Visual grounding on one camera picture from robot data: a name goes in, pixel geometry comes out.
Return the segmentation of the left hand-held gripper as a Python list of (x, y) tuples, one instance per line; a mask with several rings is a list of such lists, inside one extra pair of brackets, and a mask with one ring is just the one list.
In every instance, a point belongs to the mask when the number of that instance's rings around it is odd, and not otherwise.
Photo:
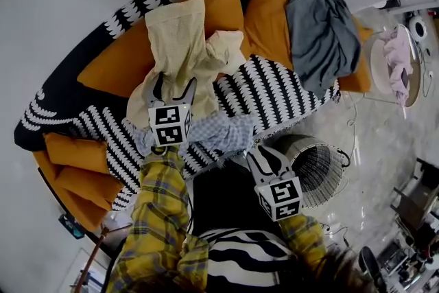
[(183, 94), (173, 98), (176, 104), (163, 102), (162, 87), (164, 74), (159, 73), (147, 89), (147, 102), (153, 104), (148, 108), (149, 124), (158, 147), (181, 145), (187, 141), (191, 128), (191, 105), (197, 87), (197, 79), (191, 78)]

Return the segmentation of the cream yellow garment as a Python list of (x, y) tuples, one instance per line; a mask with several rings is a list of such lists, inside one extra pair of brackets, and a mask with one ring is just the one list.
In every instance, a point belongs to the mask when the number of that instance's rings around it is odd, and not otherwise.
[(145, 15), (153, 69), (135, 88), (127, 106), (127, 119), (139, 129), (149, 127), (149, 113), (143, 98), (147, 86), (164, 75), (165, 102), (180, 97), (191, 78), (197, 87), (192, 103), (193, 119), (204, 119), (219, 108), (213, 83), (221, 73), (234, 74), (246, 61), (241, 52), (243, 32), (216, 30), (207, 38), (204, 31), (204, 0), (188, 0), (159, 7)]

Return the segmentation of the light blue checked garment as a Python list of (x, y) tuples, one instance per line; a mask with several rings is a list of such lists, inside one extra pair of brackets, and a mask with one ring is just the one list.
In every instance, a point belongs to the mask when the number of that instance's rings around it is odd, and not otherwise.
[(124, 118), (123, 123), (132, 134), (134, 144), (141, 155), (161, 156), (168, 150), (184, 154), (189, 144), (195, 142), (201, 143), (208, 150), (222, 152), (249, 150), (253, 145), (256, 117), (252, 115), (228, 117), (225, 112), (217, 111), (195, 122), (191, 120), (191, 128), (185, 143), (165, 147), (156, 146), (150, 124), (146, 128), (137, 128), (128, 118)]

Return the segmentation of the woven white grey laundry basket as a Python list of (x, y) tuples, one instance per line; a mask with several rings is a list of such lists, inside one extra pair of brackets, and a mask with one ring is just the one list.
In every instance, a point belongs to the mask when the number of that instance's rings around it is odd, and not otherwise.
[(329, 201), (351, 165), (350, 156), (334, 145), (303, 134), (285, 135), (281, 145), (299, 178), (303, 207), (319, 207)]

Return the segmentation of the grey garment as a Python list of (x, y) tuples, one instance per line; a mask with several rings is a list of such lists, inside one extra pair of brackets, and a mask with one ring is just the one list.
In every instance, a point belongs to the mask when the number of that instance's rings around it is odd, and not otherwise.
[(338, 78), (356, 72), (361, 42), (344, 0), (289, 0), (285, 14), (294, 72), (322, 98)]

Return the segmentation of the pink garment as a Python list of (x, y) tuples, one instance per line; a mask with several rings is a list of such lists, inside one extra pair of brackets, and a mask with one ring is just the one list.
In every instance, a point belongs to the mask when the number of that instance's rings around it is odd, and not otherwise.
[(403, 69), (406, 69), (408, 74), (411, 74), (413, 71), (410, 64), (410, 43), (405, 36), (405, 31), (398, 26), (396, 26), (393, 30), (383, 32), (381, 36), (392, 33), (396, 33), (397, 46), (395, 47), (394, 53), (388, 56), (389, 65), (392, 67), (390, 82), (396, 93), (396, 98), (399, 104), (404, 106), (409, 95), (410, 86), (408, 89), (404, 87), (401, 81), (401, 73)]

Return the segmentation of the person's right forearm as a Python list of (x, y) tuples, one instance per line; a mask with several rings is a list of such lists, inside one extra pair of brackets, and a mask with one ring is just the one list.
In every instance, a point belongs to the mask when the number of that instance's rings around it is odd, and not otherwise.
[(295, 215), (278, 222), (289, 249), (316, 269), (327, 253), (320, 223), (308, 215)]

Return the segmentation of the person's black trousers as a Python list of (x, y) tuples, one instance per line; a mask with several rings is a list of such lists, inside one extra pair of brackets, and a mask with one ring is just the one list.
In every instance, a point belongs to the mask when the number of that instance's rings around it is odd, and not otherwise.
[(257, 230), (280, 235), (259, 203), (250, 171), (227, 160), (193, 179), (194, 235), (219, 229)]

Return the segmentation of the person's striped shirt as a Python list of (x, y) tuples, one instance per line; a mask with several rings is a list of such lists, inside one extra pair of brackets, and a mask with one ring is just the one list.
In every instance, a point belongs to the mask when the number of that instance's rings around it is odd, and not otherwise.
[(189, 276), (205, 293), (299, 293), (295, 256), (280, 235), (221, 228), (200, 239), (207, 242), (207, 261)]

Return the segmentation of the small orange cushion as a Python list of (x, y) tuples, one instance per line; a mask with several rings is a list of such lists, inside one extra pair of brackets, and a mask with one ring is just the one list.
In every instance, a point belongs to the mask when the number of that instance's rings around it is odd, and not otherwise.
[(45, 134), (44, 140), (52, 163), (102, 174), (109, 173), (105, 141), (72, 138), (54, 132)]
[(62, 168), (55, 184), (110, 211), (124, 185), (110, 174), (102, 174), (71, 166)]

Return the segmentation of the orange sofa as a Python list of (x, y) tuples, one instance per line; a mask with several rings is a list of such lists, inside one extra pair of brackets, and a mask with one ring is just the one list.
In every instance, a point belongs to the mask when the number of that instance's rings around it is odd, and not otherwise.
[[(243, 10), (243, 14), (246, 13), (247, 5), (242, 5), (241, 7)], [(243, 43), (243, 51), (244, 55), (249, 61), (250, 57), (254, 54), (251, 52), (250, 43), (248, 40), (245, 40)], [(370, 82), (370, 75), (366, 69), (366, 63), (364, 61), (361, 61), (359, 64), (359, 67), (355, 73), (352, 73), (346, 77), (339, 78), (335, 84), (338, 84), (339, 86), (339, 92), (340, 91), (350, 91), (354, 93), (365, 93), (370, 89), (371, 82)], [(32, 152), (38, 166), (42, 172), (42, 175), (44, 176), (47, 184), (51, 187), (52, 191), (55, 193), (56, 197), (59, 199), (63, 207), (86, 229), (92, 231), (96, 229), (99, 224), (102, 222), (106, 211), (103, 209), (100, 209), (97, 205), (93, 204), (89, 200), (85, 200), (70, 191), (67, 191), (60, 186), (57, 186), (55, 184), (56, 178), (58, 177), (61, 167), (57, 164), (54, 164), (50, 161), (49, 155), (47, 153), (46, 145), (45, 148), (41, 151)]]

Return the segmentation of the dark wooden desk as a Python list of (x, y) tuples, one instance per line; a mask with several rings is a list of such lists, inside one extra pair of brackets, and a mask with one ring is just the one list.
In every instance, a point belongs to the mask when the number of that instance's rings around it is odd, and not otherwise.
[(409, 189), (393, 191), (399, 196), (399, 203), (390, 208), (410, 230), (418, 230), (439, 196), (439, 167), (420, 158), (416, 164)]

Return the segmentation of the dark teal tissue box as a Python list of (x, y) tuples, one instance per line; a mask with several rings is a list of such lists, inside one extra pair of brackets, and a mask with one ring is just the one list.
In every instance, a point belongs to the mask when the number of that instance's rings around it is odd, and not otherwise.
[(62, 214), (58, 218), (59, 223), (75, 238), (82, 239), (85, 236), (81, 226), (67, 214)]

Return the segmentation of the round wooden side table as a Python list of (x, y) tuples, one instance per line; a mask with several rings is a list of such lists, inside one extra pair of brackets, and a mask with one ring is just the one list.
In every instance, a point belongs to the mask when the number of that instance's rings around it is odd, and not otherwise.
[(405, 36), (410, 43), (412, 73), (408, 75), (408, 82), (410, 84), (409, 95), (405, 102), (406, 108), (412, 108), (419, 96), (421, 86), (421, 62), (418, 45), (414, 40), (410, 31), (406, 26), (398, 24), (398, 27), (405, 31)]

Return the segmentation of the wooden coat stand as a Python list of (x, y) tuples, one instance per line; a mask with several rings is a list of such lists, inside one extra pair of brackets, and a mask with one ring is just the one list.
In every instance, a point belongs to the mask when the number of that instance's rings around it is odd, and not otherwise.
[(110, 230), (107, 227), (104, 227), (102, 229), (101, 235), (100, 235), (92, 253), (90, 254), (90, 257), (88, 258), (88, 261), (86, 262), (84, 268), (82, 269), (79, 279), (77, 280), (77, 282), (74, 285), (71, 286), (73, 288), (73, 293), (82, 293), (83, 283), (85, 282), (85, 280), (88, 276), (88, 272), (89, 272), (89, 269), (91, 267), (91, 264), (96, 256), (98, 250), (100, 249), (100, 246), (102, 245), (103, 241), (106, 239), (109, 232), (110, 232)]

